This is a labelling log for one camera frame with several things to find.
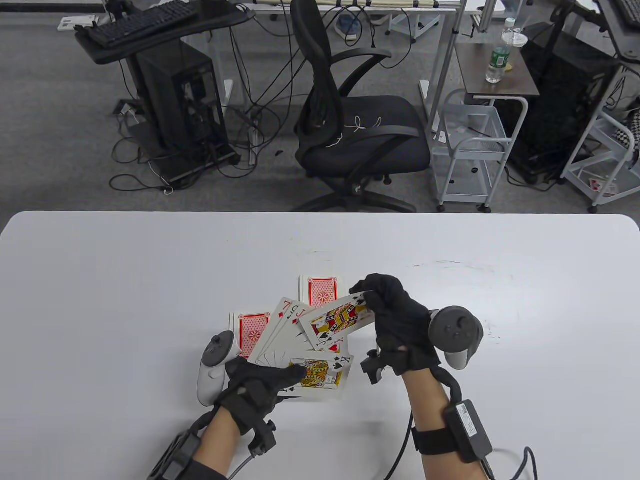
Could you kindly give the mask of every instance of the black sleeve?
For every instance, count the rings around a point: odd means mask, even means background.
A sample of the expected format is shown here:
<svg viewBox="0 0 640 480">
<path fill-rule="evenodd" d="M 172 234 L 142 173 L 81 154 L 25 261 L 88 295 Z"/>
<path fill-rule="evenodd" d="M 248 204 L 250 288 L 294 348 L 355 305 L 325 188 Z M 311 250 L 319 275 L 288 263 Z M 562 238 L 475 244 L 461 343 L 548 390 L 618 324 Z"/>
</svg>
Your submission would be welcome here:
<svg viewBox="0 0 640 480">
<path fill-rule="evenodd" d="M 227 480 L 227 477 L 219 474 L 215 470 L 192 460 L 184 473 L 180 476 L 180 480 Z"/>
</svg>

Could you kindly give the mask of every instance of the gloved hand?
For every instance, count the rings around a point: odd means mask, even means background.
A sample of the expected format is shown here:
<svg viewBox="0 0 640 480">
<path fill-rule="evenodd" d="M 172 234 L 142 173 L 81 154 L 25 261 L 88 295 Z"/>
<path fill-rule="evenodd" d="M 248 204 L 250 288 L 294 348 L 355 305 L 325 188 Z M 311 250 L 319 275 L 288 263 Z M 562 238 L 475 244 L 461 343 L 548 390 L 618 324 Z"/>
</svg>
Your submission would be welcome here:
<svg viewBox="0 0 640 480">
<path fill-rule="evenodd" d="M 440 365 L 438 353 L 429 340 L 429 310 L 409 297 L 400 280 L 372 273 L 349 290 L 356 292 L 364 292 L 367 306 L 376 315 L 380 357 L 388 360 L 396 374 Z"/>
<path fill-rule="evenodd" d="M 307 375 L 302 365 L 292 365 L 285 369 L 261 367 L 250 364 L 241 356 L 225 364 L 229 384 L 216 400 L 236 421 L 240 434 L 244 435 L 255 427 L 258 420 L 264 420 L 276 404 L 278 392 L 291 387 Z"/>
</svg>

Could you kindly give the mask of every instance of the water bottle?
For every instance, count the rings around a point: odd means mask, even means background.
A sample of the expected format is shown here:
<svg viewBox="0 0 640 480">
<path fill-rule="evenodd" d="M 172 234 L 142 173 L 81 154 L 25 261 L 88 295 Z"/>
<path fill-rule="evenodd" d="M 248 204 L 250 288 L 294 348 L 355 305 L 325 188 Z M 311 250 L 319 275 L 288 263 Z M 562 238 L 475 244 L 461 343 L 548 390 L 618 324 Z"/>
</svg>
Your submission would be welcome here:
<svg viewBox="0 0 640 480">
<path fill-rule="evenodd" d="M 513 26 L 515 24 L 515 19 L 506 19 L 504 21 L 504 30 L 502 31 L 500 40 L 493 48 L 489 68 L 486 70 L 485 78 L 489 83 L 498 83 L 502 80 L 502 76 L 506 71 L 509 53 L 513 46 Z"/>
</svg>

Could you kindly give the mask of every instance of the black keyboard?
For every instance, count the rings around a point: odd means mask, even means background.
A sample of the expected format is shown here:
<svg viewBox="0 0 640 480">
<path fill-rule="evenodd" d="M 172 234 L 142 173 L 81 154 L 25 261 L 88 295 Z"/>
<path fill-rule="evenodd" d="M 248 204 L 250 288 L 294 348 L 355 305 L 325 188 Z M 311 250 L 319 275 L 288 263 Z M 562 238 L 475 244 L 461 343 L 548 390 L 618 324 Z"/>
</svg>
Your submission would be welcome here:
<svg viewBox="0 0 640 480">
<path fill-rule="evenodd" d="M 146 38 L 196 15 L 198 12 L 193 3 L 173 0 L 134 15 L 128 15 L 122 20 L 86 30 L 95 43 L 110 49 Z"/>
<path fill-rule="evenodd" d="M 618 5 L 623 20 L 631 28 L 640 29 L 640 0 L 612 0 Z"/>
</svg>

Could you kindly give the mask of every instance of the floor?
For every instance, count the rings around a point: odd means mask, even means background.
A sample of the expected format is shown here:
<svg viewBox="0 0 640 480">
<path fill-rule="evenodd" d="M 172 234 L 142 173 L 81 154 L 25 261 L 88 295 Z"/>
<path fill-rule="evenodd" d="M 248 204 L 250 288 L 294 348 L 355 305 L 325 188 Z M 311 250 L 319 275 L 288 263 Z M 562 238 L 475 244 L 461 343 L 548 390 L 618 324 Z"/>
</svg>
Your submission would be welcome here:
<svg viewBox="0 0 640 480">
<path fill-rule="evenodd" d="M 538 0 L 525 8 L 520 22 L 548 19 L 552 6 Z M 164 195 L 160 191 L 122 193 L 109 188 L 108 180 L 119 173 L 131 173 L 149 184 L 158 179 L 146 167 L 115 163 L 110 152 L 119 139 L 116 118 L 110 115 L 115 102 L 128 96 L 118 64 L 94 65 L 69 32 L 58 32 L 60 14 L 0 14 L 0 230 L 17 212 L 25 210 L 136 210 L 136 211 L 288 211 L 298 204 L 328 193 L 318 180 L 307 179 L 294 158 L 297 147 L 292 132 L 294 119 L 304 96 L 293 98 L 294 106 L 282 135 L 260 155 L 259 167 L 247 178 L 229 179 L 211 171 L 187 191 Z M 270 22 L 261 17 L 267 28 L 286 33 L 285 22 Z M 483 38 L 492 41 L 500 29 L 496 24 Z M 256 23 L 249 22 L 234 29 L 247 64 L 254 99 L 271 82 L 289 59 L 286 38 L 274 38 Z M 384 27 L 376 28 L 376 46 L 390 49 L 395 63 L 408 48 L 407 37 L 393 33 L 384 35 Z M 470 31 L 468 19 L 463 33 Z M 428 78 L 437 48 L 439 28 L 426 33 L 413 45 L 407 59 L 397 68 L 376 68 L 358 85 L 355 95 L 388 94 L 409 99 L 420 106 L 418 79 Z M 222 35 L 219 50 L 225 66 L 225 77 L 238 78 L 228 35 Z M 611 49 L 609 40 L 590 25 L 583 26 L 581 38 Z M 334 52 L 345 48 L 344 42 L 330 30 Z M 371 46 L 368 29 L 360 42 Z M 352 65 L 336 67 L 337 80 L 345 78 Z M 289 80 L 284 74 L 276 84 Z M 294 82 L 294 94 L 310 89 L 310 68 L 305 67 Z M 449 71 L 448 89 L 461 86 L 456 62 Z M 271 90 L 271 98 L 277 90 Z M 239 104 L 236 88 L 232 102 Z M 274 103 L 274 110 L 284 116 L 287 99 Z M 234 121 L 230 119 L 231 128 Z M 275 122 L 265 117 L 267 131 Z M 121 145 L 121 159 L 132 158 L 135 147 Z M 223 169 L 227 175 L 244 172 Z M 120 184 L 131 188 L 132 183 Z M 398 175 L 390 186 L 382 183 L 375 190 L 396 196 L 418 207 L 420 212 L 435 211 L 434 185 L 430 173 Z M 548 193 L 518 188 L 503 181 L 492 205 L 494 212 L 583 213 L 586 198 L 569 185 L 556 186 Z M 451 212 L 475 212 L 473 205 L 453 205 Z M 640 196 L 632 196 L 600 208 L 601 213 L 625 214 L 640 221 Z"/>
</svg>

